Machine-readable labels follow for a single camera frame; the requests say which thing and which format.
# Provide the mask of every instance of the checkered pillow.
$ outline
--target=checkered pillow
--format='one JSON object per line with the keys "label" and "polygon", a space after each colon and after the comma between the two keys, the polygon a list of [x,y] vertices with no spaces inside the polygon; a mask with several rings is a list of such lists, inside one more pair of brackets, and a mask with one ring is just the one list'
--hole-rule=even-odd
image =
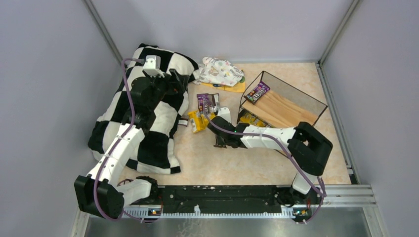
{"label": "checkered pillow", "polygon": [[[189,75],[189,82],[199,77],[198,64],[191,58],[157,46],[141,44],[133,58],[145,59],[146,55],[160,56],[160,70],[176,69],[181,75]],[[131,62],[126,69],[129,89],[136,78],[145,77],[140,63]],[[188,92],[166,95],[154,110],[156,120],[150,132],[140,144],[136,144],[127,167],[145,173],[173,174],[180,172],[179,161],[174,156],[173,136],[179,118],[188,109]],[[96,160],[100,160],[114,140],[125,112],[129,109],[124,81],[121,82],[108,110],[100,116],[92,131],[88,146]]]}

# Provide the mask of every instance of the beige tabletop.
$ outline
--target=beige tabletop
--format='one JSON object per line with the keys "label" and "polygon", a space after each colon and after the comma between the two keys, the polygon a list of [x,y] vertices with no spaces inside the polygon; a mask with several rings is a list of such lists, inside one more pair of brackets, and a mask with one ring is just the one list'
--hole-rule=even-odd
{"label": "beige tabletop", "polygon": [[[251,82],[261,71],[267,71],[310,96],[327,103],[314,63],[235,64]],[[197,93],[219,93],[220,104],[231,111],[235,125],[241,93],[218,90],[204,85],[189,86],[189,111],[197,110]],[[350,184],[329,108],[320,116],[315,128],[334,145],[323,179],[326,184]],[[174,136],[174,153],[179,159],[178,174],[141,174],[156,179],[159,185],[281,185],[291,184],[296,169],[283,155],[264,148],[215,148],[215,136],[206,129],[192,133],[192,126],[179,126]],[[138,176],[124,168],[120,180]]]}

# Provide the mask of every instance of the white wall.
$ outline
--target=white wall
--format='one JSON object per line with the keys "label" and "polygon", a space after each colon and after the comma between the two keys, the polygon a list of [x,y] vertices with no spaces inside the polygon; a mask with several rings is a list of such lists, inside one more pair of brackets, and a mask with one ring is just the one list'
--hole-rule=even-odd
{"label": "white wall", "polygon": [[117,63],[80,0],[2,0],[0,32],[0,236],[68,236]]}
{"label": "white wall", "polygon": [[93,0],[118,49],[140,42],[195,60],[318,60],[351,0]]}
{"label": "white wall", "polygon": [[326,62],[361,181],[395,237],[417,236],[419,1],[363,1]]}

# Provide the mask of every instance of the yellow cloth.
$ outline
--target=yellow cloth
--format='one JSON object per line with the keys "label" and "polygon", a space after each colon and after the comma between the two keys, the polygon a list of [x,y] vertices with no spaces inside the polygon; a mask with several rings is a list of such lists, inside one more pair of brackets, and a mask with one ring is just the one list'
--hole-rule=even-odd
{"label": "yellow cloth", "polygon": [[243,93],[246,90],[246,83],[245,82],[243,82],[243,83],[238,82],[234,86],[226,86],[226,85],[214,86],[213,84],[203,83],[203,82],[201,84],[206,85],[206,86],[211,86],[211,87],[219,89],[219,90],[226,90],[226,91],[232,91],[232,92]]}

